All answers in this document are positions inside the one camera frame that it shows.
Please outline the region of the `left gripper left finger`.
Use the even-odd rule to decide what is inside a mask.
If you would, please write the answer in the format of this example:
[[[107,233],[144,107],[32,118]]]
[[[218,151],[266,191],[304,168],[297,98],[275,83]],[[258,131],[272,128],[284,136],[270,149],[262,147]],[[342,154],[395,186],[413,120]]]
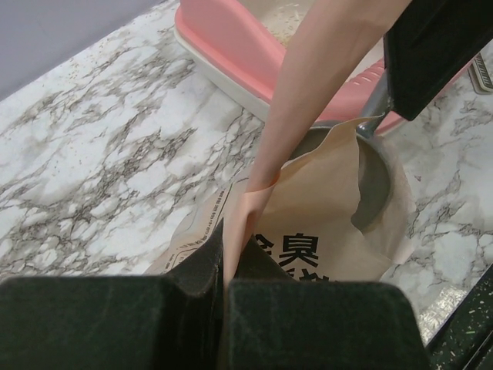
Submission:
[[[165,274],[186,296],[201,296],[223,289],[223,221],[187,259]]]

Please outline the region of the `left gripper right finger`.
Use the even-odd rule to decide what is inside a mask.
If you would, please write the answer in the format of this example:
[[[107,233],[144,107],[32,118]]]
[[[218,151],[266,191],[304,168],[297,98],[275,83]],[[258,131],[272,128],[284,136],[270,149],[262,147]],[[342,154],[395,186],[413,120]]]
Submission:
[[[294,279],[251,237],[240,255],[234,281],[294,282]]]

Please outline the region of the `orange cat litter bag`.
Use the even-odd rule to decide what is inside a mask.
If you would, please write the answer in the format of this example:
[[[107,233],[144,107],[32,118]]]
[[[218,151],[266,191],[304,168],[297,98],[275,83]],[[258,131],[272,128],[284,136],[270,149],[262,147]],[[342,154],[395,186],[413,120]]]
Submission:
[[[234,279],[251,237],[298,281],[377,281],[411,256],[407,178],[383,145],[394,181],[388,204],[368,229],[351,223],[361,200],[356,128],[370,117],[318,121],[406,8],[406,1],[314,3],[284,57],[252,167],[181,221],[149,274],[170,272],[221,220],[225,283]]]

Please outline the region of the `silver metal scoop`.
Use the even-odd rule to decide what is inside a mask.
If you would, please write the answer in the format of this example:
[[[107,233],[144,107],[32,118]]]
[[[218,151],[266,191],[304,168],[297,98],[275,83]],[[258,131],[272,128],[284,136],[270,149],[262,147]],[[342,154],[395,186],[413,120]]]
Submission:
[[[358,186],[361,200],[351,223],[361,231],[368,229],[384,212],[393,190],[391,167],[387,154],[375,132],[391,111],[391,98],[388,92],[387,73],[377,81],[360,116],[369,116],[367,122],[357,128],[359,147]]]

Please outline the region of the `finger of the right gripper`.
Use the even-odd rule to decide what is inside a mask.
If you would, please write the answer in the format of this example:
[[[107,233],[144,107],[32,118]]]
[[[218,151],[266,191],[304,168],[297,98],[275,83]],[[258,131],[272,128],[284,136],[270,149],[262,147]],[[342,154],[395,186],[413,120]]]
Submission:
[[[391,109],[413,120],[492,40],[492,0],[413,0],[384,37]]]

